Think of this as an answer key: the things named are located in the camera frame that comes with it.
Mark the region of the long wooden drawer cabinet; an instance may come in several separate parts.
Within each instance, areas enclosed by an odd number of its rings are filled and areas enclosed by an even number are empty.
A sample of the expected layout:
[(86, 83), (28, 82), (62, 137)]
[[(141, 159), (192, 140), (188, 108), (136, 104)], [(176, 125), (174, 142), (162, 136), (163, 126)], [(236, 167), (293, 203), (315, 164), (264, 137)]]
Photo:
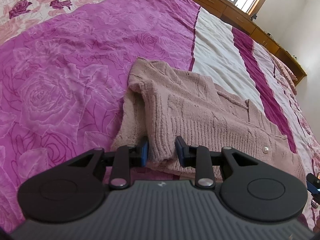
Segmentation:
[(294, 5), (287, 0), (260, 0), (252, 14), (238, 9), (229, 0), (193, 0), (221, 20), (238, 28), (262, 44), (285, 63), (298, 80), (306, 72), (281, 38), (295, 18)]

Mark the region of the striped pink magenta bedspread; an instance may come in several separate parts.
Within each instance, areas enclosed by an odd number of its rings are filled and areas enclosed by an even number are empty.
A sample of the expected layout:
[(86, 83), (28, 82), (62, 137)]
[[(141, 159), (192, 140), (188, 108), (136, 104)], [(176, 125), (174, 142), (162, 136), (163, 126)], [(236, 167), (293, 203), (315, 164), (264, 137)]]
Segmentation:
[(319, 143), (267, 50), (193, 0), (1, 0), (1, 228), (29, 177), (109, 149), (136, 58), (210, 76), (275, 123), (306, 173)]

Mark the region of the pink knit cardigan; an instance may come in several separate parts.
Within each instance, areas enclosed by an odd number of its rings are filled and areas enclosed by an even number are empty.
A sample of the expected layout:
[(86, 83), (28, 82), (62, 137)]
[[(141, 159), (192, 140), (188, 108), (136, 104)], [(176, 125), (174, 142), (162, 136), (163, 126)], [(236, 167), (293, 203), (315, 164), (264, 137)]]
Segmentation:
[(299, 155), (286, 135), (250, 100), (227, 92), (212, 79), (178, 70), (163, 61), (136, 59), (124, 95), (123, 119), (111, 148), (149, 140), (148, 167), (193, 177), (182, 168), (175, 139), (219, 151), (231, 146), (260, 161), (305, 180)]

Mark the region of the pink knitted pillow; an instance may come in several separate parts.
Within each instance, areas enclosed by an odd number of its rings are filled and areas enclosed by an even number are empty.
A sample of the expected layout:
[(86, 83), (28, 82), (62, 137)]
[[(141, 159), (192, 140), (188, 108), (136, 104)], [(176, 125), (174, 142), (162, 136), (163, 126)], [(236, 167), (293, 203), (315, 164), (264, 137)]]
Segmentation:
[(282, 61), (280, 61), (273, 54), (271, 54), (270, 57), (279, 72), (278, 80), (280, 81), (280, 83), (285, 88), (288, 88), (293, 95), (297, 95), (296, 86), (294, 84), (294, 81), (297, 81), (296, 76)]

